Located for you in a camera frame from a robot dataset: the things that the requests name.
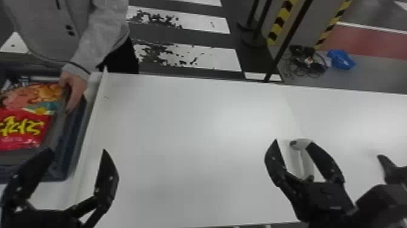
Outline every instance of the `white tabletop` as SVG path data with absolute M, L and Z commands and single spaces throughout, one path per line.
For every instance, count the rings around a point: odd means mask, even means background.
M 207 227 L 296 221 L 263 157 L 306 136 L 343 169 L 356 200 L 382 173 L 376 154 L 407 163 L 407 96 L 158 76 L 102 78 L 74 178 L 93 191 L 102 149 L 121 177 L 98 227 Z
M 99 83 L 101 80 L 100 74 L 93 74 L 88 82 L 88 90 L 85 92 L 85 97 L 87 100 L 87 108 L 85 110 L 85 116 L 82 121 L 81 132 L 79 133 L 79 138 L 84 135 L 86 131 L 87 122 L 89 120 L 94 99 L 99 88 Z M 69 202 L 69 196 L 73 189 L 77 189 L 77 186 L 74 186 L 74 173 L 81 172 L 78 169 L 72 167 L 73 172 L 68 177 L 66 181 L 63 182 L 52 182 L 52 183 L 41 183 L 34 194 L 32 195 L 30 202 L 38 209 L 65 209 Z M 4 190 L 5 185 L 0 185 L 0 193 Z

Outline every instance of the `jacket sleeve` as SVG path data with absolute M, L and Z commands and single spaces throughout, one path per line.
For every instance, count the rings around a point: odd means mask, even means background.
M 126 21 L 128 0 L 92 0 L 95 10 L 70 63 L 62 70 L 88 81 L 90 72 L 111 52 Z

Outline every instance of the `red snack bag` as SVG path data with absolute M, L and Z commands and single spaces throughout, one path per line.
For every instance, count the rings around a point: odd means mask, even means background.
M 0 93 L 0 152 L 39 147 L 62 99 L 57 84 L 30 84 Z

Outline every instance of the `white floor stripe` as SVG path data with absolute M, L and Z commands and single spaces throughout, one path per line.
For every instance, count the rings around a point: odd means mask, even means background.
M 251 73 L 245 72 L 245 76 L 247 79 L 256 79 L 256 80 L 263 80 L 266 77 L 265 73 Z M 271 75 L 270 81 L 281 82 L 281 76 L 277 74 Z
M 202 4 L 202 5 L 222 6 L 222 3 L 220 2 L 220 0 L 171 0 L 171 1 L 189 2 L 189 3 Z
M 28 53 L 28 48 L 20 35 L 14 32 L 1 46 L 0 52 Z
M 136 24 L 152 24 L 176 29 L 230 34 L 226 18 L 215 16 L 129 6 L 127 20 Z
M 175 67 L 242 71 L 235 49 L 148 42 L 140 39 L 133 39 L 133 44 L 140 62 Z
M 407 11 L 407 2 L 394 1 L 394 3 L 396 3 L 397 5 L 399 5 L 399 7 Z
M 381 28 L 381 27 L 374 27 L 374 26 L 363 25 L 363 24 L 347 23 L 347 22 L 342 22 L 342 21 L 338 22 L 337 24 L 343 25 L 343 26 L 348 26 L 348 27 L 354 27 L 354 28 L 358 28 L 358 29 L 371 29 L 371 30 L 377 30 L 377 31 L 382 31 L 382 32 L 390 32 L 390 33 L 407 35 L 407 31 L 396 30 L 396 29 L 391 29 L 391 28 Z

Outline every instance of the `black pants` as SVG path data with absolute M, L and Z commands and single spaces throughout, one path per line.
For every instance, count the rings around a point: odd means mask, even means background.
M 139 60 L 134 53 L 130 37 L 98 65 L 101 72 L 105 67 L 112 73 L 139 73 Z

